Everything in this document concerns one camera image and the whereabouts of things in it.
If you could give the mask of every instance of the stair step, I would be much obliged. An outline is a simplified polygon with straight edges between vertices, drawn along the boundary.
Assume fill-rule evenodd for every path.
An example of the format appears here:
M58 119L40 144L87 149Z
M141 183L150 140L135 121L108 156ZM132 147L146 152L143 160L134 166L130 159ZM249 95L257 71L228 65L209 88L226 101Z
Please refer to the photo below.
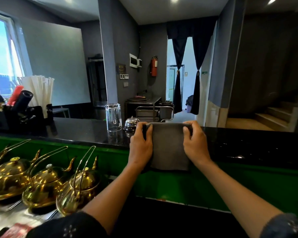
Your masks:
M291 112L291 113L292 113L292 109L293 109L295 106L296 106L295 103L285 102L285 101L280 102L280 107L282 107L283 109L288 110L288 111Z
M255 119L272 128L275 131L287 131L288 130L288 124L286 121L281 120L279 118L276 118L274 116L271 116L269 114L255 114Z
M291 113L287 109L268 107L266 113L286 122L290 122Z

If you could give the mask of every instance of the sleeve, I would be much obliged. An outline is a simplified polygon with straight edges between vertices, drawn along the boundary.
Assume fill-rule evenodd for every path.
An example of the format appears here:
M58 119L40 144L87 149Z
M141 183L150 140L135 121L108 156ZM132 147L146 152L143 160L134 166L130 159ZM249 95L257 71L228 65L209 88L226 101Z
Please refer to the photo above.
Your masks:
M260 238L298 238L298 218L290 213L275 216L263 228Z
M49 220L30 230L26 238L79 238L107 237L102 225L85 212L77 212L63 218Z

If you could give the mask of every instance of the ceiling light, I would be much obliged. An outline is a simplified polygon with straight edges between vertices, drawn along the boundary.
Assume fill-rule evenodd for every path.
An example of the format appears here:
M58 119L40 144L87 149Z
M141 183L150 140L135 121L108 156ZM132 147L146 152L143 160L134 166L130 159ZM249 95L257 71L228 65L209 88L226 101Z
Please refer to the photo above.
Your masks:
M276 0L270 0L267 5L272 4L274 1L276 1Z

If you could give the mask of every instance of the fire extinguisher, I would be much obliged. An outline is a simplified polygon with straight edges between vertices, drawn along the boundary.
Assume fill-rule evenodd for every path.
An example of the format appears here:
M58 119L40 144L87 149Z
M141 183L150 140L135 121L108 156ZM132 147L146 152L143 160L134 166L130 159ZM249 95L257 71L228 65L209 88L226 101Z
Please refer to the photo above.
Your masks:
M158 56L154 56L151 59L151 76L152 77L157 76L157 68L158 68Z

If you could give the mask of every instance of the granite countertop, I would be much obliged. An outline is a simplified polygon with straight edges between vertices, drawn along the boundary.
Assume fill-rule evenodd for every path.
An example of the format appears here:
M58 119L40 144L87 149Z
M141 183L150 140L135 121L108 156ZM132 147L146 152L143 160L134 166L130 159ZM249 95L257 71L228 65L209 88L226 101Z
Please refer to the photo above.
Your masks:
M204 127L214 161L298 169L298 133ZM0 136L32 138L67 144L129 149L123 130L107 132L106 121L54 118L44 130Z

